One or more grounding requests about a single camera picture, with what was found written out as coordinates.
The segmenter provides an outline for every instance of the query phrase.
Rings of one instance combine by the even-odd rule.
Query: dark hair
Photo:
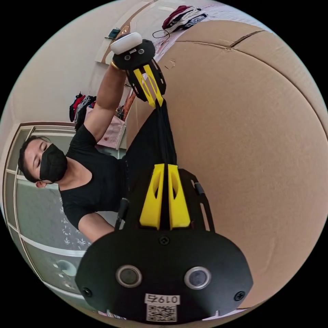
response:
[[[21,149],[19,150],[19,158],[18,158],[18,168],[23,173],[24,177],[30,181],[30,182],[38,182],[39,179],[36,179],[32,176],[32,174],[29,172],[25,165],[25,151],[29,143],[33,140],[40,139],[43,141],[49,141],[47,137],[40,137],[40,136],[30,136],[26,139],[26,141],[23,143]]]

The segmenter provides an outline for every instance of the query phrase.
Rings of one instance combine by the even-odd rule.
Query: cardboard box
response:
[[[295,53],[248,24],[200,22],[159,66],[178,164],[245,254],[254,286],[241,307],[255,306],[295,275],[325,224],[327,108]],[[128,146],[151,110],[135,99]]]

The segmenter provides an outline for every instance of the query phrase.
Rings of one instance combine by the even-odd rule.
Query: woman's arm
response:
[[[114,231],[105,219],[97,214],[87,214],[79,222],[79,230],[93,243],[102,236]]]
[[[125,71],[109,65],[100,84],[95,106],[84,122],[96,142],[104,136],[115,115],[123,95],[125,80]]]

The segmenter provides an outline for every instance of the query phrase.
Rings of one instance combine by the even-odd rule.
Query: black face mask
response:
[[[40,180],[57,182],[61,180],[67,170],[65,154],[53,143],[44,151],[40,166]]]

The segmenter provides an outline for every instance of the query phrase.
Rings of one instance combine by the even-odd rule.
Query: gold bracelet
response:
[[[111,61],[110,62],[110,64],[114,67],[114,68],[116,68],[117,70],[119,70],[120,71],[120,69],[114,64],[114,62],[113,61]]]

